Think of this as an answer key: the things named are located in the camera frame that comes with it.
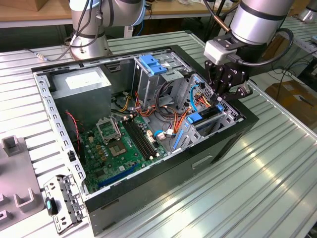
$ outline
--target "metal bracket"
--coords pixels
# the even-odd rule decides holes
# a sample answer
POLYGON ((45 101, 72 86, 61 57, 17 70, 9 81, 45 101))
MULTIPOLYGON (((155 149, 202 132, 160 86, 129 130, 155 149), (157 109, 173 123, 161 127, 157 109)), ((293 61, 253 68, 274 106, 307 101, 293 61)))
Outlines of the metal bracket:
POLYGON ((44 184, 45 193, 54 200, 57 214, 52 215, 57 233, 63 234, 87 216, 80 191, 72 175, 58 175, 44 184))

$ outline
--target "cardboard box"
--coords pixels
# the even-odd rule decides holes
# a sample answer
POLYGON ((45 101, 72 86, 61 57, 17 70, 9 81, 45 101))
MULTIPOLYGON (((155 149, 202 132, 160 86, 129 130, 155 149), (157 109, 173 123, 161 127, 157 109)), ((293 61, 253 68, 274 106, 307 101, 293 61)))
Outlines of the cardboard box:
MULTIPOLYGON (((279 83, 266 89, 266 93, 276 98, 279 83)), ((297 117, 310 129, 317 127, 317 97, 295 80, 283 82, 277 102, 297 117)))
POLYGON ((0 0, 0 5, 20 8, 23 10, 39 11, 48 0, 0 0))

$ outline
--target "white label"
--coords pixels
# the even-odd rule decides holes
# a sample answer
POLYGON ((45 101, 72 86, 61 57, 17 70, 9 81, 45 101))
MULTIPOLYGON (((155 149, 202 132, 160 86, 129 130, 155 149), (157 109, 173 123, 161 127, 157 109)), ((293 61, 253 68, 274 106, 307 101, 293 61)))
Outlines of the white label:
POLYGON ((289 84, 284 85, 284 88, 286 88, 286 90, 288 90, 288 91, 293 91, 293 90, 295 90, 295 88, 293 88, 293 86, 292 86, 292 85, 289 85, 289 84))
POLYGON ((169 65, 169 63, 162 63, 161 64, 163 67, 169 67, 170 65, 169 65))
POLYGON ((97 72, 83 73, 66 78, 69 89, 81 88, 96 83, 102 83, 102 79, 97 72))
POLYGON ((168 129, 168 130, 166 131, 166 133, 167 133, 168 135, 173 135, 173 129, 168 129))

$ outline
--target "red wire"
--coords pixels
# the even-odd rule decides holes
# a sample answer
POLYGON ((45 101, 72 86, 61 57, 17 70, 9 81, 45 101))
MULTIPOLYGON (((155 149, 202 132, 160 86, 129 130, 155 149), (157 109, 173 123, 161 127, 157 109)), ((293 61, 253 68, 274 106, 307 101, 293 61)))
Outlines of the red wire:
POLYGON ((75 120, 75 118, 73 117, 73 115, 69 112, 65 112, 67 115, 69 115, 72 119, 73 119, 73 122, 75 124, 75 127, 76 127, 76 134, 77 134, 77 144, 78 144, 78 151, 79 151, 79 131, 78 131, 78 126, 77 126, 77 122, 75 120))

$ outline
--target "robotic arm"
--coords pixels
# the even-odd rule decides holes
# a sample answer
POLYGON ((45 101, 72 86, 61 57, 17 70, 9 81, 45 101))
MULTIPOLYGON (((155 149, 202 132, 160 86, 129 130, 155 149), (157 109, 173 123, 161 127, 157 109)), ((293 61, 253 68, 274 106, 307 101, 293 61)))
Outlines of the robotic arm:
POLYGON ((204 55, 209 59, 205 62, 208 84, 215 92, 212 103, 252 94, 246 84, 251 67, 270 64, 287 53, 293 43, 293 34, 288 29, 278 27, 293 1, 242 0, 233 17, 231 29, 227 29, 228 33, 207 41, 204 55), (279 56, 258 63, 277 30, 289 35, 289 47, 279 56), (236 91, 230 92, 237 85, 236 91))
MULTIPOLYGON (((244 98, 252 94, 246 84, 251 67, 270 64, 290 49, 293 34, 278 29, 294 0, 241 0, 233 17, 231 29, 216 16, 207 0, 206 7, 215 21, 227 31, 226 35, 207 41, 204 55, 208 84, 214 91, 211 103, 222 99, 244 98), (279 56, 258 62, 277 31, 289 35, 289 47, 279 56), (230 90, 237 86, 235 92, 230 90)), ((140 24, 145 14, 145 0, 70 0, 74 36, 70 42, 77 59, 109 54, 103 26, 133 26, 140 24)))
POLYGON ((109 54, 103 27, 133 26, 142 22, 145 0, 70 0, 74 36, 71 52, 77 59, 109 54))

